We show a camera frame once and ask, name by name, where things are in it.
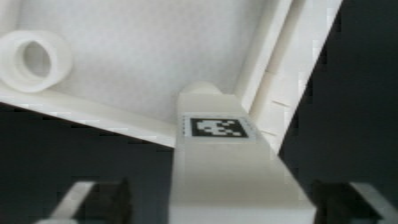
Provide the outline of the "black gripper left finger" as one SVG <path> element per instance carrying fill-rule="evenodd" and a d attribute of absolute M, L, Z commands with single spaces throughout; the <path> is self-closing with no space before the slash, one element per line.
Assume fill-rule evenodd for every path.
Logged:
<path fill-rule="evenodd" d="M 128 180 L 77 182 L 50 216 L 34 224 L 132 224 Z"/>

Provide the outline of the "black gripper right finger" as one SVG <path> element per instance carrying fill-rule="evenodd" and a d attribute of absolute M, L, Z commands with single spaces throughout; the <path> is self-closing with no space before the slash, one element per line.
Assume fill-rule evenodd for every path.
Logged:
<path fill-rule="evenodd" d="M 315 224 L 398 224 L 398 209 L 365 182 L 322 182 L 311 186 Z"/>

